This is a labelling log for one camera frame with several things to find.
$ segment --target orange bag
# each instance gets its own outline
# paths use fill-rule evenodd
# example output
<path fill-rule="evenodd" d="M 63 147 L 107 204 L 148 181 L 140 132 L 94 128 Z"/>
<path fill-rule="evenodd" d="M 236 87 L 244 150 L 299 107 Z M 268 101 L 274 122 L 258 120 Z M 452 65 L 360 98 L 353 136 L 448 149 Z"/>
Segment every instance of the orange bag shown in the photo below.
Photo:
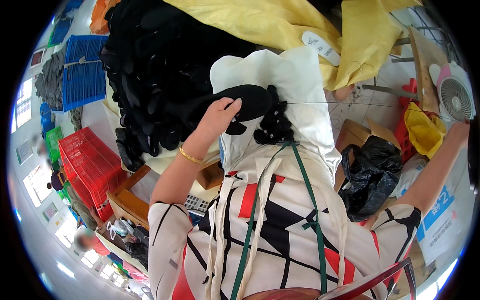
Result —
<path fill-rule="evenodd" d="M 92 33 L 103 35 L 108 32 L 105 14 L 108 10 L 117 5 L 120 0 L 97 0 L 92 12 L 92 22 L 90 23 L 90 31 Z"/>

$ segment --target apron strap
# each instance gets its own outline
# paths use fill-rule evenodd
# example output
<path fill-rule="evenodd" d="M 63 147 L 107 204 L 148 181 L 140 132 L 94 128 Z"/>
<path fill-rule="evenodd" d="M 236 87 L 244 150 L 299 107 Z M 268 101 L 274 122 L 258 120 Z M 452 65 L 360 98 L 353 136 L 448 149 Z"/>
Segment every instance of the apron strap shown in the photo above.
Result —
<path fill-rule="evenodd" d="M 253 230 L 253 219 L 254 219 L 254 215 L 255 215 L 255 208 L 256 208 L 256 205 L 257 205 L 257 198 L 258 198 L 258 189 L 259 187 L 261 186 L 261 180 L 263 179 L 264 177 L 264 172 L 265 170 L 267 169 L 268 165 L 273 161 L 273 159 L 275 158 L 275 156 L 280 152 L 282 151 L 283 149 L 285 149 L 285 147 L 287 146 L 292 146 L 293 148 L 293 153 L 295 154 L 295 158 L 297 159 L 297 162 L 299 164 L 299 167 L 300 167 L 300 171 L 302 173 L 302 176 L 303 176 L 303 180 L 305 181 L 305 185 L 307 186 L 307 190 L 308 190 L 308 193 L 310 195 L 310 199 L 312 200 L 312 203 L 313 203 L 313 207 L 315 208 L 315 212 L 316 212 L 316 220 L 314 222 L 312 222 L 313 224 L 310 224 L 308 223 L 308 226 L 305 227 L 304 226 L 304 229 L 310 227 L 310 226 L 315 226 L 316 228 L 316 235 L 317 235 L 317 244 L 318 244 L 318 256 L 319 256 L 319 260 L 320 260 L 320 282 L 321 282 L 321 293 L 322 295 L 325 294 L 327 292 L 327 277 L 326 277 L 326 264 L 325 264 L 325 250 L 324 250 L 324 242 L 323 242 L 323 234 L 322 234 L 322 230 L 320 228 L 320 225 L 318 224 L 318 208 L 317 208 L 317 202 L 315 201 L 315 197 L 313 195 L 313 190 L 312 190 L 312 185 L 310 184 L 310 181 L 308 179 L 308 176 L 307 176 L 307 172 L 305 171 L 305 167 L 303 166 L 303 163 L 300 159 L 300 155 L 298 153 L 298 150 L 297 150 L 297 146 L 295 145 L 295 142 L 285 142 L 283 144 L 283 146 L 280 148 L 280 150 L 278 150 L 273 156 L 272 158 L 270 159 L 270 161 L 268 162 L 268 164 L 266 165 L 265 169 L 263 170 L 262 174 L 260 175 L 260 178 L 258 179 L 258 184 L 257 184 L 257 189 L 255 191 L 255 199 L 253 201 L 253 205 L 252 205 L 252 211 L 250 212 L 250 221 L 248 223 L 248 229 L 247 229 L 247 234 L 245 236 L 245 242 L 243 244 L 243 250 L 242 250 L 242 254 L 241 254 L 241 258 L 240 258 L 240 263 L 239 263 L 239 267 L 238 267 L 238 270 L 237 270 L 237 275 L 235 277 L 235 283 L 233 284 L 233 289 L 232 289 L 232 294 L 230 296 L 230 300 L 235 300 L 237 298 L 237 294 L 238 294 L 238 291 L 239 291 L 239 288 L 240 288 L 240 284 L 241 284 L 241 280 L 243 278 L 243 273 L 245 271 L 245 265 L 246 265 L 246 262 L 247 262 L 247 254 L 248 254 L 248 248 L 249 248 L 249 245 L 250 245 L 250 238 L 252 236 L 252 230 Z"/>

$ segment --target yellow fabric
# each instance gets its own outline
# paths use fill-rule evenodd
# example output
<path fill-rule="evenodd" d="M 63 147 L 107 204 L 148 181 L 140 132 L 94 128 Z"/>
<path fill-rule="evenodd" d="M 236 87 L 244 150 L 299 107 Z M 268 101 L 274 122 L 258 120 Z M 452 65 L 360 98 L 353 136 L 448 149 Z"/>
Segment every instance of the yellow fabric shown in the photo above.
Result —
<path fill-rule="evenodd" d="M 419 0 L 344 0 L 343 36 L 307 0 L 165 0 L 198 21 L 262 46 L 288 50 L 304 46 L 311 31 L 341 54 L 340 65 L 318 57 L 324 88 L 374 77 L 387 60 L 402 28 L 388 14 L 420 5 Z"/>
<path fill-rule="evenodd" d="M 437 116 L 427 117 L 415 103 L 405 112 L 408 138 L 417 152 L 432 158 L 444 141 L 446 128 Z"/>

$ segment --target gold bracelet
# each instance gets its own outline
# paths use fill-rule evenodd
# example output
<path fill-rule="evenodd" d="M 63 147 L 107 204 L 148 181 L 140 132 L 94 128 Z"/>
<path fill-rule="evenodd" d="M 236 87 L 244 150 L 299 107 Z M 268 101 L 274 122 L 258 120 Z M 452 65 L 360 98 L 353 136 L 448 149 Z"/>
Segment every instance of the gold bracelet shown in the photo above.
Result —
<path fill-rule="evenodd" d="M 189 161 L 194 162 L 195 164 L 202 164 L 202 163 L 204 162 L 203 160 L 196 159 L 196 158 L 191 157 L 190 155 L 186 154 L 185 151 L 183 151 L 183 148 L 182 148 L 181 146 L 180 146 L 179 150 L 180 150 L 180 153 L 181 153 L 186 159 L 188 159 Z"/>

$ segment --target tiled floor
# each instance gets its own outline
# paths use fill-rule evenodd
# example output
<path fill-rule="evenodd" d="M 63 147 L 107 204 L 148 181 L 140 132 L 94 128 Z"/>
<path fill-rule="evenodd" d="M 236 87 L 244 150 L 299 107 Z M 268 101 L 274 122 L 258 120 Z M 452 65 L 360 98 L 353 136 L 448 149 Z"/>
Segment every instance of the tiled floor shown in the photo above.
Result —
<path fill-rule="evenodd" d="M 95 0 L 85 0 L 78 10 L 78 13 L 72 23 L 69 33 L 75 35 L 90 34 L 91 11 L 95 4 Z M 417 13 L 412 9 L 404 9 L 394 12 L 394 17 L 404 25 L 425 26 L 433 25 L 430 19 L 421 9 L 417 8 L 417 12 L 422 16 L 420 20 Z M 427 38 L 440 39 L 441 35 L 437 32 L 430 33 L 426 31 Z M 402 55 L 400 57 L 411 57 L 411 48 L 409 45 L 402 47 Z M 415 66 L 413 62 L 392 63 L 389 59 L 380 68 L 378 75 L 364 82 L 356 84 L 353 93 L 345 101 L 336 101 L 330 92 L 327 93 L 326 99 L 329 102 L 329 112 L 332 121 L 334 139 L 338 137 L 343 122 L 351 119 L 368 127 L 367 118 L 393 130 L 400 118 L 401 107 L 398 104 L 398 97 L 389 93 L 363 90 L 363 84 L 376 84 L 379 86 L 387 86 L 395 89 L 401 89 L 402 85 L 407 84 L 410 78 L 415 78 Z M 70 124 L 67 114 L 59 116 L 64 134 L 73 132 L 73 126 Z M 89 126 L 112 150 L 118 153 L 115 136 L 109 128 L 102 101 L 97 101 L 84 106 L 82 117 L 83 126 Z"/>

